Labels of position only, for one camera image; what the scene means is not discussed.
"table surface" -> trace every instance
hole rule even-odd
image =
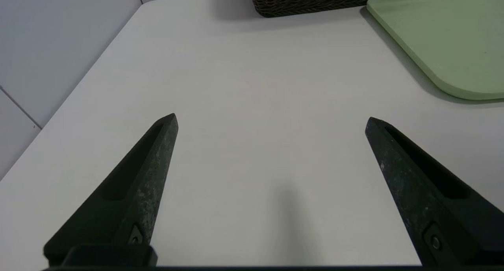
[[[42,248],[158,118],[180,126],[162,265],[419,264],[364,135],[395,125],[504,208],[502,102],[439,91],[363,7],[142,5],[0,182],[0,262]]]

